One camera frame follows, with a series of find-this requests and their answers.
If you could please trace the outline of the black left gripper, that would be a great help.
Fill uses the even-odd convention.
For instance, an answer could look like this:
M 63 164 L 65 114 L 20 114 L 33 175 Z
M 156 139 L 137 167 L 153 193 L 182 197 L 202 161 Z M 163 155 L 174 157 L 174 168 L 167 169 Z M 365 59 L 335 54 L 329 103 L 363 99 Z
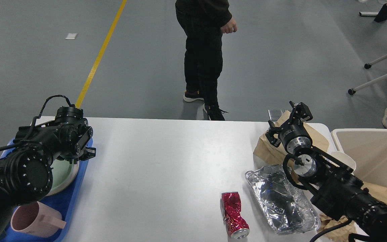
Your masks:
M 96 148 L 94 147 L 85 147 L 81 150 L 80 154 L 60 154 L 60 161 L 68 161 L 69 164 L 77 164 L 78 161 L 86 161 L 96 156 Z

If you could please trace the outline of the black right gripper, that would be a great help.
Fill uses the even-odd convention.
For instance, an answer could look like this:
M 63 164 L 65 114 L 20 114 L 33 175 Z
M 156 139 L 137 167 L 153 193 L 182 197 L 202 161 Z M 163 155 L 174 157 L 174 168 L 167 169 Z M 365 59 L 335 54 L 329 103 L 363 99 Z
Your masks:
M 289 101 L 292 111 L 289 116 L 289 124 L 275 126 L 273 121 L 268 121 L 269 129 L 265 136 L 274 147 L 279 147 L 282 143 L 287 153 L 296 155 L 303 148 L 309 148 L 313 141 L 308 134 L 304 123 L 313 119 L 309 107 L 303 103 Z

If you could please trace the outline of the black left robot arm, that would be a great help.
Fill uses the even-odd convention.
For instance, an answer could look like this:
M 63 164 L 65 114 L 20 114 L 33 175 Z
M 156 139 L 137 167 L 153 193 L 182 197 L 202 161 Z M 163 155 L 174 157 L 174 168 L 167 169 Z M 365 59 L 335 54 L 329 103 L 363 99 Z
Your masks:
M 0 147 L 11 150 L 0 158 L 0 234 L 16 206 L 38 202 L 50 192 L 55 160 L 73 164 L 95 157 L 96 149 L 87 146 L 93 129 L 83 109 L 69 98 L 66 102 L 54 120 L 36 125 L 41 114 L 35 116 L 30 126 L 19 128 L 12 145 Z

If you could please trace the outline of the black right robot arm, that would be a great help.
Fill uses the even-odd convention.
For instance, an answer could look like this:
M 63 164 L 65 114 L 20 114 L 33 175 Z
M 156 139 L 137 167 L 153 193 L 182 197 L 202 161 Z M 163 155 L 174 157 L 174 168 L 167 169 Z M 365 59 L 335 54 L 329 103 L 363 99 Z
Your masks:
M 267 140 L 274 147 L 284 147 L 283 169 L 294 187 L 310 191 L 312 204 L 331 219 L 347 218 L 347 222 L 325 229 L 311 241 L 355 222 L 366 234 L 351 233 L 350 242 L 387 242 L 387 204 L 361 188 L 363 182 L 353 175 L 351 167 L 313 145 L 304 127 L 304 122 L 313 118 L 308 106 L 289 104 L 290 116 L 280 126 L 268 121 Z

